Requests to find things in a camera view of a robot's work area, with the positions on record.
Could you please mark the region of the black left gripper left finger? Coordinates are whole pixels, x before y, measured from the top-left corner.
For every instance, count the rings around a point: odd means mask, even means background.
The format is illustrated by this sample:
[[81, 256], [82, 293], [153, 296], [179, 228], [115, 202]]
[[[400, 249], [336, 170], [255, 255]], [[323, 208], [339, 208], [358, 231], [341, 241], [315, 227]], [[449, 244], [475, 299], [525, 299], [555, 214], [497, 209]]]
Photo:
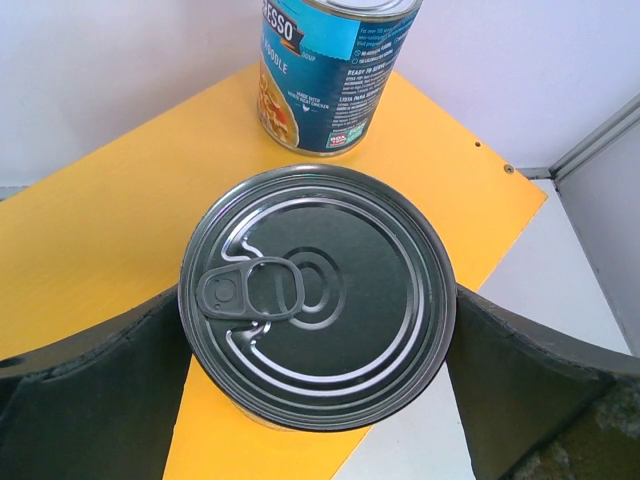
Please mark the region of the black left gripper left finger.
[[2, 360], [2, 478], [162, 478], [190, 361], [174, 288]]

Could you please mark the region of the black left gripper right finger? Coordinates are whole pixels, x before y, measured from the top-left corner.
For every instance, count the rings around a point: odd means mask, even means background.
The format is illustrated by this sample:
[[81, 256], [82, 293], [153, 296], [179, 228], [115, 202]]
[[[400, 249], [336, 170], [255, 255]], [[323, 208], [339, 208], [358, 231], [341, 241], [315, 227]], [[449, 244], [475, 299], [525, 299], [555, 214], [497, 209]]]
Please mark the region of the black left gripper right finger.
[[638, 357], [461, 287], [447, 367], [476, 478], [638, 478]]

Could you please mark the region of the blue soup can with noodles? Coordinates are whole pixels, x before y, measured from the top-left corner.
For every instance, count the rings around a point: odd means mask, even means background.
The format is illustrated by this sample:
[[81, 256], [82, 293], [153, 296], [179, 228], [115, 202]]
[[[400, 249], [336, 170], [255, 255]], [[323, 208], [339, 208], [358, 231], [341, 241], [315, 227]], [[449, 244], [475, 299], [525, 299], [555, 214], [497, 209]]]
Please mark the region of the blue soup can with noodles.
[[255, 175], [219, 198], [186, 248], [178, 305], [192, 351], [247, 415], [340, 432], [399, 412], [451, 344], [456, 281], [402, 194], [323, 164]]

